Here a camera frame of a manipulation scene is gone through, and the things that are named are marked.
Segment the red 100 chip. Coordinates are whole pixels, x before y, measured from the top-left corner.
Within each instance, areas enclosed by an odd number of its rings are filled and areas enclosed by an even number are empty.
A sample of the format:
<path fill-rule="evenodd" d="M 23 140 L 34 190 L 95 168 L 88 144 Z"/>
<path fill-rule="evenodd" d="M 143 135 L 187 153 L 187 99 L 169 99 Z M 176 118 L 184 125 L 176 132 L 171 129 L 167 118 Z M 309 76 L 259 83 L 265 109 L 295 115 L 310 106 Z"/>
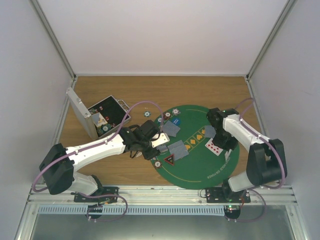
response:
<path fill-rule="evenodd" d="M 160 161 L 155 161 L 153 166 L 156 168 L 156 169 L 160 169 L 162 167 L 162 163 Z"/>
<path fill-rule="evenodd" d="M 172 116 L 171 113 L 168 112 L 168 111 L 163 114 L 163 118 L 164 118 L 165 121 L 167 121 L 168 119 L 170 119 L 171 116 Z"/>

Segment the blue playing card deck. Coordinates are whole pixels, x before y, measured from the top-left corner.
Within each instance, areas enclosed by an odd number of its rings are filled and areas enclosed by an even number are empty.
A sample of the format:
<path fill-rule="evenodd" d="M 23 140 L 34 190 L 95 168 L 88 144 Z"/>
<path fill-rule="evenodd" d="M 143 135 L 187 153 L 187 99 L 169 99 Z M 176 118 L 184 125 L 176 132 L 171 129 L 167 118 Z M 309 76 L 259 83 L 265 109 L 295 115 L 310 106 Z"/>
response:
<path fill-rule="evenodd" d="M 157 149 L 160 151 L 160 153 L 165 153 L 168 151 L 168 147 L 166 145 L 159 145 Z"/>

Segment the black red triangular all-in button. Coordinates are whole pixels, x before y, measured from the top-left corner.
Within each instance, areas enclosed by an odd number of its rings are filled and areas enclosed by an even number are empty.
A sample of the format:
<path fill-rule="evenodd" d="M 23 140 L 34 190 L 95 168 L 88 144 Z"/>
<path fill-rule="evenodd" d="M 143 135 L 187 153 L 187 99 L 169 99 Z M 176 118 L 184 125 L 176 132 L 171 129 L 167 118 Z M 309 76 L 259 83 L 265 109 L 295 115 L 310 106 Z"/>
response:
<path fill-rule="evenodd" d="M 174 166 L 175 165 L 175 156 L 174 156 L 174 154 L 171 154 L 171 155 L 165 157 L 164 161 L 166 163 L 168 163 L 169 165 Z"/>

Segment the blue 50 chips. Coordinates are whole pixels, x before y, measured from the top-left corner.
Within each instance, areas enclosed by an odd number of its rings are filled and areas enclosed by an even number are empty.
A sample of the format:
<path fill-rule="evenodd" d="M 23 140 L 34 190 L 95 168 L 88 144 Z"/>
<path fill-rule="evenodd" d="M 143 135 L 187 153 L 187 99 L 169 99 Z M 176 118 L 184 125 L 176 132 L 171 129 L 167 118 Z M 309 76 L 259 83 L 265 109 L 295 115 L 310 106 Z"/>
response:
<path fill-rule="evenodd" d="M 162 118 L 162 117 L 158 117 L 158 118 L 157 118 L 157 123 L 158 123 L 158 124 L 164 123 L 163 118 Z"/>

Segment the blue green 50 chip stack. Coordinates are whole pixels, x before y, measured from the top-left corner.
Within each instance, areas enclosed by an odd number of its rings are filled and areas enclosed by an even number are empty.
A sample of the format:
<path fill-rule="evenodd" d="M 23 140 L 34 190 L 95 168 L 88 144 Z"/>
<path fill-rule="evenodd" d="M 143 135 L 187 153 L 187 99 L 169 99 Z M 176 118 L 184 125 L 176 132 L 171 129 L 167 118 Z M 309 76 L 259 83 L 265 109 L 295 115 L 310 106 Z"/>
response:
<path fill-rule="evenodd" d="M 150 117 L 150 115 L 151 115 L 151 113 L 150 113 L 149 111 L 145 111 L 145 112 L 144 112 L 144 116 L 145 116 L 145 117 L 148 118 L 148 117 Z"/>

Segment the blue small blind button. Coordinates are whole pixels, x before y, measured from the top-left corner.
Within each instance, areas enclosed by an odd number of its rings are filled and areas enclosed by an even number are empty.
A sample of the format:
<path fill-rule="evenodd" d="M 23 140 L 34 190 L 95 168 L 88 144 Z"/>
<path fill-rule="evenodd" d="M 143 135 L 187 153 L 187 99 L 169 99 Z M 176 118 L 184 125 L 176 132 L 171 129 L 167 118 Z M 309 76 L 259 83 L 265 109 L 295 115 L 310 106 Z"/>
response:
<path fill-rule="evenodd" d="M 181 124 L 181 120 L 178 117 L 175 117 L 172 119 L 172 123 L 175 124 L 176 126 L 179 126 Z"/>

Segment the blue orange 10 chip stack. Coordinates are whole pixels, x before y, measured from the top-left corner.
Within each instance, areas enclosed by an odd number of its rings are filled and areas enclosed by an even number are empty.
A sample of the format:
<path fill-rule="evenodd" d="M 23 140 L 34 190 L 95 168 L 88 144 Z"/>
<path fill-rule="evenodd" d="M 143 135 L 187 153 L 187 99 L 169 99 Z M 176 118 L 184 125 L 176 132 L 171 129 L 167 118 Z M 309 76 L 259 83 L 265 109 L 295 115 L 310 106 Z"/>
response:
<path fill-rule="evenodd" d="M 177 115 L 179 115 L 181 113 L 178 108 L 173 108 L 171 112 L 172 112 L 173 116 L 177 116 Z"/>

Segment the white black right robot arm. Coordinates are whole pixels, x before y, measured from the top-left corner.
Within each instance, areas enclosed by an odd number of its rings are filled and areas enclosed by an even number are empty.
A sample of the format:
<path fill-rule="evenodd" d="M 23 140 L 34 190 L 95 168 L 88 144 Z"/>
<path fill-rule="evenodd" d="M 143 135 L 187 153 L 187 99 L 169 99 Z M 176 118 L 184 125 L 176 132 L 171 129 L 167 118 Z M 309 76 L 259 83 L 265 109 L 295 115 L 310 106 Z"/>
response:
<path fill-rule="evenodd" d="M 223 181 L 221 196 L 234 202 L 245 190 L 264 186 L 278 189 L 288 175 L 284 144 L 251 127 L 234 108 L 211 108 L 206 118 L 215 129 L 212 144 L 227 154 L 241 144 L 248 152 L 246 170 Z"/>

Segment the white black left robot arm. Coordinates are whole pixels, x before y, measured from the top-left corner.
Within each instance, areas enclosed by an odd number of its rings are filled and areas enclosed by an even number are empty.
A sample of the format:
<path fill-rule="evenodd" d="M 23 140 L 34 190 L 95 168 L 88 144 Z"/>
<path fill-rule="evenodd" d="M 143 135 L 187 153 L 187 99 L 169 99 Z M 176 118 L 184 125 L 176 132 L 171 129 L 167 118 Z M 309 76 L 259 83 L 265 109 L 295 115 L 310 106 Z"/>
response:
<path fill-rule="evenodd" d="M 51 195 L 72 191 L 98 202 L 106 193 L 101 182 L 95 175 L 79 173 L 80 169 L 126 152 L 142 153 L 146 160 L 151 160 L 160 154 L 158 146 L 169 140 L 156 123 L 147 120 L 142 125 L 122 127 L 107 137 L 87 144 L 63 147 L 58 143 L 51 147 L 39 165 L 40 176 Z"/>

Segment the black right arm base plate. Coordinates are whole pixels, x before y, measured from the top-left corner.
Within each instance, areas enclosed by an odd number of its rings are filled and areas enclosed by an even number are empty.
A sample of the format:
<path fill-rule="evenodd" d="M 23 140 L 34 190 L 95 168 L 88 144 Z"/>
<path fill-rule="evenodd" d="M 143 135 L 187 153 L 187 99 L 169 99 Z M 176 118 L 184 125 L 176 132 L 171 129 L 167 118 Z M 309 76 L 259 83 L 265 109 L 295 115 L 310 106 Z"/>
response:
<path fill-rule="evenodd" d="M 209 187 L 205 189 L 207 203 L 240 204 L 250 203 L 251 198 L 247 190 L 232 192 L 223 190 L 222 187 Z"/>

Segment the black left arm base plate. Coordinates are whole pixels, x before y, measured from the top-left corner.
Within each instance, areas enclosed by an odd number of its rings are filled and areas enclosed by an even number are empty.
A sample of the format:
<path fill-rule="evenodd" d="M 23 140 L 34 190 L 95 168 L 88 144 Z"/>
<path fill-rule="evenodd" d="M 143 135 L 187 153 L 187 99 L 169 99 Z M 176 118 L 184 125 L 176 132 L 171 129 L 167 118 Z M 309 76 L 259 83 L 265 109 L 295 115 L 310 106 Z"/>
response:
<path fill-rule="evenodd" d="M 117 186 L 103 186 L 102 189 L 98 189 L 94 192 L 91 197 L 97 197 L 102 195 L 117 195 L 119 193 L 119 187 Z M 115 196 L 99 197 L 99 198 L 89 198 L 85 197 L 78 192 L 73 193 L 75 203 L 98 203 L 98 204 L 111 204 L 116 203 L 118 198 Z"/>

